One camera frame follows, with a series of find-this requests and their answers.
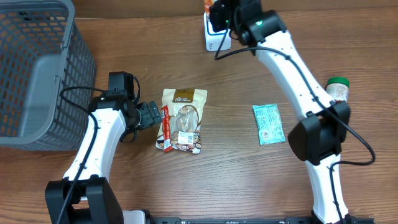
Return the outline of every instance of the green cap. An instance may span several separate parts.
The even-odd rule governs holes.
[[[344,78],[344,77],[333,77],[333,78],[330,78],[328,80],[328,84],[326,84],[326,85],[330,85],[330,84],[333,84],[333,83],[340,83],[340,84],[343,84],[343,85],[346,85],[347,87],[349,87],[349,80]]]

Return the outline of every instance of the brown wooden tabletop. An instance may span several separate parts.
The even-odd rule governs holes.
[[[330,77],[350,80],[350,125],[376,152],[372,166],[341,168],[350,214],[398,222],[398,7],[280,15],[322,86]],[[277,103],[285,135],[297,121],[273,76],[249,52],[214,61],[201,16],[77,24],[98,65],[96,87],[107,89],[108,73],[124,70],[139,79],[142,100],[158,105],[164,88],[208,90],[199,155],[156,149],[159,126],[119,143],[109,181],[123,210],[182,218],[310,215],[304,162],[288,142],[259,145],[252,105]],[[2,148],[0,223],[49,223],[45,186],[62,178],[75,155]],[[342,155],[370,158],[351,135]]]

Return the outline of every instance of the plastic crate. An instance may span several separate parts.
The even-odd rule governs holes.
[[[93,86],[96,64],[71,1],[0,0],[0,145],[77,148],[88,116],[61,100],[69,86]],[[88,107],[92,91],[68,99]]]

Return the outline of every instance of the jar with green lid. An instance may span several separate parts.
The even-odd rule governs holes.
[[[333,77],[328,80],[326,92],[336,101],[348,100],[349,80],[344,77]]]

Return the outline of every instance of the blue packet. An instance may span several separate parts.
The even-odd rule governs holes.
[[[253,111],[259,128],[260,145],[286,141],[277,104],[253,105]]]

